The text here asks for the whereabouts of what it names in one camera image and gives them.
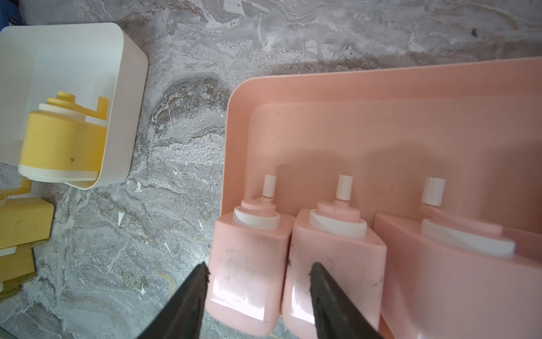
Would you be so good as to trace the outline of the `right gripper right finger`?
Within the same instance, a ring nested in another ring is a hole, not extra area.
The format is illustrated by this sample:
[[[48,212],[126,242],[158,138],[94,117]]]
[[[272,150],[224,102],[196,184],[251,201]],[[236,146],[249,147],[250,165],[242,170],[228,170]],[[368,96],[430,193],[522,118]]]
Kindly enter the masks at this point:
[[[355,307],[323,264],[316,262],[312,265],[310,282],[317,337],[382,337]]]

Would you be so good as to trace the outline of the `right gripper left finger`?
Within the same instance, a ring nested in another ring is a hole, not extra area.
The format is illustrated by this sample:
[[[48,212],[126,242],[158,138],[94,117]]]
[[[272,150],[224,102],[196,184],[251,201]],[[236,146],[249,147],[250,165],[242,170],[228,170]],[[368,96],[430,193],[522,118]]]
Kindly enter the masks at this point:
[[[206,263],[198,264],[138,338],[200,338],[209,275]]]

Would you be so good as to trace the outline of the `pink pencil sharpener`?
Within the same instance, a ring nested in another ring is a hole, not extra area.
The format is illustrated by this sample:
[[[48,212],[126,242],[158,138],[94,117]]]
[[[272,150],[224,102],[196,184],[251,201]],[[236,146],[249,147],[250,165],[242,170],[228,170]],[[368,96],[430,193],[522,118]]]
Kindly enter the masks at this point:
[[[310,271],[320,262],[368,323],[381,318],[387,247],[350,205],[353,179],[341,175],[334,201],[300,210],[294,222],[282,297],[282,319],[298,338],[316,338]]]
[[[252,336],[278,323],[294,216],[273,201],[276,177],[266,175],[258,199],[243,199],[215,222],[206,311]]]
[[[388,248],[382,317],[396,338],[540,338],[541,236],[442,207],[426,179],[412,220],[378,214]]]

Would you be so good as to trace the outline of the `yellow pencil sharpener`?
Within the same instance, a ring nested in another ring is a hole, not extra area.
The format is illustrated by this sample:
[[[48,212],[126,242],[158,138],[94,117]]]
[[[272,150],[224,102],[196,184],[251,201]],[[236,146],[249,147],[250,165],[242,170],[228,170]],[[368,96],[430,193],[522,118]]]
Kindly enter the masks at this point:
[[[17,295],[36,276],[31,248],[1,257],[1,302]]]
[[[1,255],[40,246],[50,238],[54,205],[40,198],[24,198],[32,181],[24,177],[16,189],[1,190]]]
[[[109,99],[98,97],[91,110],[76,96],[59,91],[28,114],[18,164],[20,175],[38,182],[94,182],[102,167]]]

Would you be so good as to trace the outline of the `pink storage tray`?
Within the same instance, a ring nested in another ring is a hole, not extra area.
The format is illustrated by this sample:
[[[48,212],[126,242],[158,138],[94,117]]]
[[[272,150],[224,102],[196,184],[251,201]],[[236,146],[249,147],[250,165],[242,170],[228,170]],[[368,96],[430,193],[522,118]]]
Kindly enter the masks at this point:
[[[541,236],[541,59],[250,79],[227,106],[220,216],[266,175],[295,220],[341,175],[372,231],[420,220],[434,177],[446,211]]]

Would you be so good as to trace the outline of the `white storage tray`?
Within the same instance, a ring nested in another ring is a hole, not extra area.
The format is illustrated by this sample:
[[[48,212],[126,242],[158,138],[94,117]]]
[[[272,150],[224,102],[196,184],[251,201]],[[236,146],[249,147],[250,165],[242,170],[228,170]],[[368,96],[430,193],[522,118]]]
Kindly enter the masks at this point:
[[[1,162],[17,166],[28,113],[59,91],[95,108],[109,100],[99,176],[82,190],[123,182],[131,169],[149,61],[115,23],[10,26],[1,30]]]

